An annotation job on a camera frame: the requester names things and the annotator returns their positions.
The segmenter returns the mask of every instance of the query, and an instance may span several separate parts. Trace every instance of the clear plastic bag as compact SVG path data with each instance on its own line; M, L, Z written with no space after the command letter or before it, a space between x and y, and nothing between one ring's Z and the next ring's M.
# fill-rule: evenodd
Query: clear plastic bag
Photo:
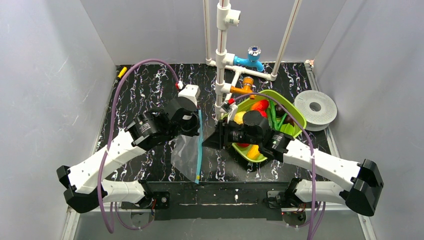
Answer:
M180 135L173 141L175 148L171 153L172 165L184 174L189 180L199 183L200 167L202 164L202 112L199 110L199 136Z

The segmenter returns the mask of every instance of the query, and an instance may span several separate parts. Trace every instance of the blue faucet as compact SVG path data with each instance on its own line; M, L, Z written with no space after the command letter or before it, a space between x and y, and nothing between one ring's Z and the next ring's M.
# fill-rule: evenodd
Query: blue faucet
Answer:
M247 50L247 59L235 56L232 64L256 68L258 72L262 72L264 70L264 66L262 65L262 62L258 61L260 56L261 49L258 46L251 46Z

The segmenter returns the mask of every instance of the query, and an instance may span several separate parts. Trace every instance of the robotic arm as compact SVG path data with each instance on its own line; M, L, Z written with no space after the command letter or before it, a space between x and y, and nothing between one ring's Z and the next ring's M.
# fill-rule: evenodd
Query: robotic arm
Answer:
M204 142L204 147L225 149L231 143L255 144L259 152L269 159L311 170L310 149L297 139L280 131L271 129L268 119L258 111L248 111L243 116L243 124L232 121L237 108L231 109L228 119L219 120L215 132ZM381 191L383 180L375 162L365 159L363 163L341 159L318 149L315 152L316 173L330 181L316 182L315 196L318 202L344 204L364 216L373 216ZM288 188L266 202L270 207L299 206L312 201L312 182L293 178Z
M179 135L197 136L200 126L197 110L197 85L186 85L164 108L152 108L137 116L120 130L113 139L102 172L103 202L150 203L154 193L146 181L109 181L108 175L131 159L143 155L155 146L162 145ZM99 165L106 146L83 162L56 170L59 181L66 188L66 203L78 213L89 212L99 206L97 179Z

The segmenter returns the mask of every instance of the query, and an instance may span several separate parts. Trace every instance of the gray floor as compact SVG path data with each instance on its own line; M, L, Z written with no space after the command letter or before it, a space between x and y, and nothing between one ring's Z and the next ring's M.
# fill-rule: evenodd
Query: gray floor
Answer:
M130 224L130 213L122 212ZM147 223L148 214L133 218L134 224ZM179 219L154 221L142 231L128 230L115 220L115 233L109 234L100 212L80 216L75 240L170 239L170 240L305 240L308 227L284 226L284 222L265 219ZM358 215L350 210L329 210L315 234L314 240L365 240Z

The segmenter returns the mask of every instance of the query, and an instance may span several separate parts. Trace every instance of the faucet handle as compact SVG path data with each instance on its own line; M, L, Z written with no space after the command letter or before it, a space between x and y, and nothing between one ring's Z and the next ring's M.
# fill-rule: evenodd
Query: faucet handle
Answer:
M261 48L258 46L251 46L247 50L247 58L251 61L257 61L259 60L259 57L261 56Z

